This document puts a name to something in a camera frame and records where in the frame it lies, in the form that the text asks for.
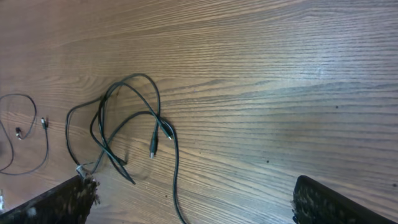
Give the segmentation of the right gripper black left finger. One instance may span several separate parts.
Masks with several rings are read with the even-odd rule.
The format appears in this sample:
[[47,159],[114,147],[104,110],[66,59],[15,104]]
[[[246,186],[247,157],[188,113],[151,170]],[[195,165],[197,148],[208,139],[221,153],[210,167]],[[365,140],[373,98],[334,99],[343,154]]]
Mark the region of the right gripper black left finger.
[[79,175],[1,214],[1,224],[85,224],[99,203],[98,182]]

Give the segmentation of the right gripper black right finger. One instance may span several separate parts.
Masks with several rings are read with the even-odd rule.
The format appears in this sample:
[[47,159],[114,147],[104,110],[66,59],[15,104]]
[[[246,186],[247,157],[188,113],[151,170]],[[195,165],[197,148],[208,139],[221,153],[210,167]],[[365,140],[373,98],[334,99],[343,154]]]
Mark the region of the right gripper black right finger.
[[297,178],[292,212],[298,224],[395,224],[306,175]]

